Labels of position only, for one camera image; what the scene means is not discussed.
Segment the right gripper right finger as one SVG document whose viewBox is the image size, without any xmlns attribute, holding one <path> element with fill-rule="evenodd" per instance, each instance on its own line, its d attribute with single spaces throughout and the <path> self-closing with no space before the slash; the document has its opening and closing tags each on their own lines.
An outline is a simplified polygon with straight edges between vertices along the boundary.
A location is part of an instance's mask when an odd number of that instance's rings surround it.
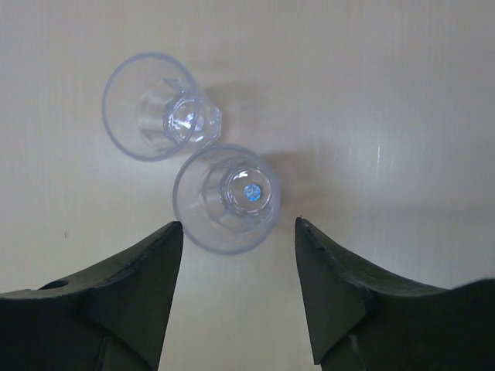
<svg viewBox="0 0 495 371">
<path fill-rule="evenodd" d="M 391 273 L 295 221 L 314 363 L 323 370 L 492 370 L 494 281 L 437 288 Z"/>
</svg>

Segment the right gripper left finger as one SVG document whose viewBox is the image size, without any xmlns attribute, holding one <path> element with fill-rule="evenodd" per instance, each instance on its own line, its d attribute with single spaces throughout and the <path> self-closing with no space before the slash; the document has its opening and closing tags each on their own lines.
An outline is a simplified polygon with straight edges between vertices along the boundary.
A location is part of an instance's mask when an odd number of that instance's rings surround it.
<svg viewBox="0 0 495 371">
<path fill-rule="evenodd" d="M 174 221 L 37 290 L 1 295 L 3 370 L 157 370 L 183 254 Z"/>
</svg>

